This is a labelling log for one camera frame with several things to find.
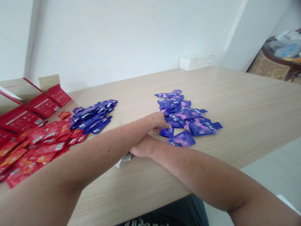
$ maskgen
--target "table surface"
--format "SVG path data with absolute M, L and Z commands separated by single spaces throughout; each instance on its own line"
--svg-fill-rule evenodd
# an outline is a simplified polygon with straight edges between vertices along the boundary
M 205 117 L 224 127 L 217 135 L 195 137 L 191 148 L 238 169 L 301 136 L 300 85 L 219 67 L 175 69 L 72 92 L 73 100 L 58 113 L 118 100 L 103 133 L 158 111 L 154 94 L 174 89 L 181 89 L 193 108 L 206 109 Z M 58 113 L 50 121 L 57 120 Z M 0 195 L 7 191 L 6 183 L 1 183 Z M 134 157 L 122 162 L 120 169 L 112 167 L 82 192 L 68 225 L 115 225 L 189 193 L 153 160 Z

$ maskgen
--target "white floor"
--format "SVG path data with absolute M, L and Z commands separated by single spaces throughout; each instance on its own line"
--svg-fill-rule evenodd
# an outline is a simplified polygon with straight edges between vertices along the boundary
M 241 169 L 301 211 L 301 138 Z M 205 203 L 211 226 L 233 225 L 227 213 Z

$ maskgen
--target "skin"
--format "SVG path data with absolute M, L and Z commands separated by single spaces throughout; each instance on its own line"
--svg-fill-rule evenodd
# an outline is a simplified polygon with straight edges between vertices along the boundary
M 159 162 L 201 199 L 227 211 L 235 225 L 301 224 L 293 210 L 239 170 L 147 135 L 162 127 L 170 125 L 156 112 L 74 146 L 0 198 L 0 225 L 67 225 L 82 190 L 131 149 Z

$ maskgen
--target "dark shorts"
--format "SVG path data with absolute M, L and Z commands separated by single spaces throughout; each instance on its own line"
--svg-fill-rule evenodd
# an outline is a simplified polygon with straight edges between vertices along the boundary
M 120 225 L 209 226 L 204 203 L 192 194 Z

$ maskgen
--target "white cardboard box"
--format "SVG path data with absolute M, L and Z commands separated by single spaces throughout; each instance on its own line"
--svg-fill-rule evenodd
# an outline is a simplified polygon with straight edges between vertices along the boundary
M 186 71 L 192 71 L 213 64 L 215 53 L 195 53 L 192 55 L 181 57 L 180 68 Z

